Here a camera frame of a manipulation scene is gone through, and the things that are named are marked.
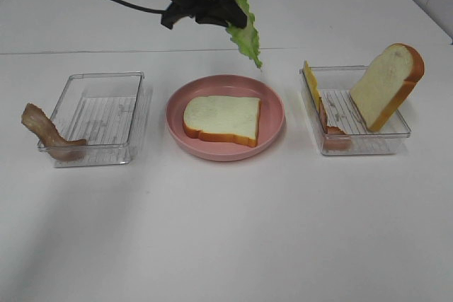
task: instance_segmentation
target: yellow cheese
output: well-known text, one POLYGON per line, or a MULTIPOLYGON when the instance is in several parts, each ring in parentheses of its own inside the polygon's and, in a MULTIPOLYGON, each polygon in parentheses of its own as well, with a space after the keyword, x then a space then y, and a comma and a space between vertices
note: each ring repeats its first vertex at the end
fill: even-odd
POLYGON ((311 70, 309 63, 307 61, 304 62, 304 75, 306 82, 309 84, 309 90, 311 93, 311 97, 313 98, 314 105, 316 106, 316 110, 319 112, 321 94, 318 91, 318 81, 316 80, 316 77, 314 76, 314 73, 311 70))

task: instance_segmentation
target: toy bread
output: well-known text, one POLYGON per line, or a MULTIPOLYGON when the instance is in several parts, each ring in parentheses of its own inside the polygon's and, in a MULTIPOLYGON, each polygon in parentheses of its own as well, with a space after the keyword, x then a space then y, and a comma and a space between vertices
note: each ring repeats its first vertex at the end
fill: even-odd
POLYGON ((258 144, 259 118, 259 98, 200 96, 187 104, 183 128, 190 138, 254 147, 258 144))
POLYGON ((368 66, 350 96, 368 130, 379 131, 425 73, 422 57, 412 47, 396 43, 368 66))

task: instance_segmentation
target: pink plate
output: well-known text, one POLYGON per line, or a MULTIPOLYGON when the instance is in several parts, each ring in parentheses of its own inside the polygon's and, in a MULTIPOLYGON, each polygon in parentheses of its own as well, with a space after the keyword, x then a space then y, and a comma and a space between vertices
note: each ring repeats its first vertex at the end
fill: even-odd
POLYGON ((280 97, 264 83, 244 76, 220 74, 192 81, 177 90, 167 103, 167 125, 178 145, 192 155, 211 161, 238 161, 266 149, 283 128, 285 109, 280 97), (258 145, 201 141, 188 137, 183 129, 184 109, 199 95, 233 95, 261 99, 258 145))

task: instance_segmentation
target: clear plastic container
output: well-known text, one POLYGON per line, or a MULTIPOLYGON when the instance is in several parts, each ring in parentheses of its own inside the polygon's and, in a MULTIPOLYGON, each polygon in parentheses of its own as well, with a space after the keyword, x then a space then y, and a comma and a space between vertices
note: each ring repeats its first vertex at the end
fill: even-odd
POLYGON ((316 142, 323 155, 392 154, 396 153, 402 142, 411 135, 411 129, 398 110, 378 132, 371 132, 366 128, 362 116, 349 95, 349 90, 363 76, 366 69, 366 66, 311 68, 326 109, 327 125, 338 127, 345 134, 328 134, 324 130, 306 76, 303 70, 300 70, 302 97, 316 142))
POLYGON ((70 76, 50 119, 66 140, 85 146, 46 147, 54 167, 129 163, 142 146, 149 96, 142 72, 70 76), (59 161, 50 154, 70 155, 59 161))

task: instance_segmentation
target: plate rim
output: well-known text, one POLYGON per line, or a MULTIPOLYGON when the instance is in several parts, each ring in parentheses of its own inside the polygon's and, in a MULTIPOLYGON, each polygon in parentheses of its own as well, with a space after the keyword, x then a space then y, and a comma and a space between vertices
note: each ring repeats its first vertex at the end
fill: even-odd
POLYGON ((269 147, 269 145, 271 145, 280 136, 280 134, 282 132, 282 128, 285 125, 285 122, 286 122, 285 107, 284 107, 282 99, 278 95, 278 93, 273 88, 271 88, 268 84, 266 84, 266 83, 264 83, 262 81, 259 81, 258 79, 254 79, 254 78, 251 78, 251 77, 242 76, 242 75, 238 75, 238 74, 213 74, 213 75, 204 76, 204 77, 189 81, 186 84, 182 85, 180 88, 178 88, 170 96, 170 98, 167 100, 167 104, 166 104, 166 126, 167 126, 167 129, 170 132, 170 135, 176 141, 177 145, 179 145, 179 147, 181 147, 183 150, 185 150, 186 152, 190 153, 191 155, 196 156, 198 158, 203 158, 203 159, 206 159, 206 160, 209 160, 209 161, 221 161, 221 162, 222 161, 240 161, 242 159, 246 159, 246 158, 250 158, 252 156, 255 156, 256 154, 266 150, 269 147), (190 87, 194 83, 203 82, 203 81, 206 81, 207 79, 230 78, 230 77, 232 77, 234 79, 245 79, 247 81, 252 81, 252 82, 259 83, 261 86, 264 86, 268 91, 270 91, 275 96, 275 98, 277 99, 277 101, 279 103, 279 109, 281 109, 281 112, 282 112, 282 115, 281 115, 280 121, 278 123, 277 129, 275 130, 276 132, 269 139, 266 139, 259 146, 255 147, 255 148, 252 148, 251 150, 245 150, 245 151, 238 152, 238 153, 225 153, 225 154, 210 153, 210 152, 206 152, 206 151, 203 151, 203 150, 199 150, 198 148, 196 148, 194 146, 191 146, 190 144, 188 144, 185 141, 183 141, 178 136, 178 134, 176 134, 176 132, 174 132, 174 130, 171 128, 171 125, 169 123, 169 116, 168 115, 170 113, 169 112, 169 106, 170 106, 171 102, 174 100, 174 98, 177 97, 177 95, 181 91, 183 91, 187 87, 190 87))

